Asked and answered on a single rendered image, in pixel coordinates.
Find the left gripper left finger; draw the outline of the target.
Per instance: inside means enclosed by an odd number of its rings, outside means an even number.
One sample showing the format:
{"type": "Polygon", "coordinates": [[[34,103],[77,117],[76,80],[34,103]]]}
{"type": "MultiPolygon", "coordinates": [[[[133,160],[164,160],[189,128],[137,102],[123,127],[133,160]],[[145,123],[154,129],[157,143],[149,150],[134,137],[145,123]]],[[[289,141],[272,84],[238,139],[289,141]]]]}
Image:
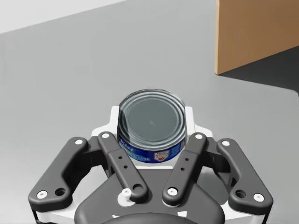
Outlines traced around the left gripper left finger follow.
{"type": "Polygon", "coordinates": [[[120,147],[117,133],[120,108],[113,106],[107,125],[92,131],[89,140],[70,138],[28,195],[33,210],[62,210],[73,202],[73,193],[92,167],[102,165],[114,171],[130,200],[143,203],[149,188],[127,152],[120,147]]]}

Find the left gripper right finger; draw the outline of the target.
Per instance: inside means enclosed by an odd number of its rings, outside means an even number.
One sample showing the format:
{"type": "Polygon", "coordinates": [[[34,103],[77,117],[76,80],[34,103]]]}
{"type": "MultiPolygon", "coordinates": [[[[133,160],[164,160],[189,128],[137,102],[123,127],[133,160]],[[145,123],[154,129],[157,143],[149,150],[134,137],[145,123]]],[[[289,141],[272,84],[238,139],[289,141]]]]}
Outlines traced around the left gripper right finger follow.
{"type": "Polygon", "coordinates": [[[185,129],[188,142],[163,189],[164,203],[181,204],[189,183],[196,182],[201,168],[206,166],[224,184],[233,210],[271,210],[273,197],[235,140],[215,141],[211,131],[194,123],[193,109],[189,106],[185,107],[185,129]]]}

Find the blue can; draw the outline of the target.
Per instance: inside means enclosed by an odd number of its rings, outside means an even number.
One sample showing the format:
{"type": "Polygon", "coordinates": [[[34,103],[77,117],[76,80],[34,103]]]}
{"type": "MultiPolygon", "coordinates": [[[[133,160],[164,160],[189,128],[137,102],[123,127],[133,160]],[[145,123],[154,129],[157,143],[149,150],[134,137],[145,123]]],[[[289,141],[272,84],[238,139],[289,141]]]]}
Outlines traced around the blue can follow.
{"type": "Polygon", "coordinates": [[[162,89],[143,89],[119,104],[118,142],[134,160],[170,161],[185,148],[186,103],[162,89]]]}

